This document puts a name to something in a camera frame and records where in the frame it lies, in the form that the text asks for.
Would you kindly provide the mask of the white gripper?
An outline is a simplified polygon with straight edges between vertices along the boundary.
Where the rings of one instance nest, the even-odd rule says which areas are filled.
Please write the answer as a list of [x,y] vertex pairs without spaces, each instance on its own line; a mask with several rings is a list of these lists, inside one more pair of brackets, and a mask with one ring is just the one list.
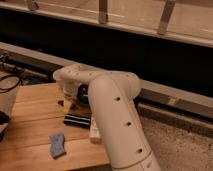
[[[77,89],[73,86],[65,86],[63,88],[64,96],[67,99],[75,99],[77,96]],[[75,103],[73,100],[64,100],[64,111],[69,112],[71,109],[75,107]]]

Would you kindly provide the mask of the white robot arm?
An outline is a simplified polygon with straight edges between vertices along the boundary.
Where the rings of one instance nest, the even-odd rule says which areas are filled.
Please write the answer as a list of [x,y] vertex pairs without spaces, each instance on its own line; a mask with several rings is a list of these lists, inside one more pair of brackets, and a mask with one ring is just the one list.
[[141,91],[136,74],[73,64],[57,69],[53,78],[68,98],[79,84],[88,86],[90,109],[113,171],[162,171],[132,105]]

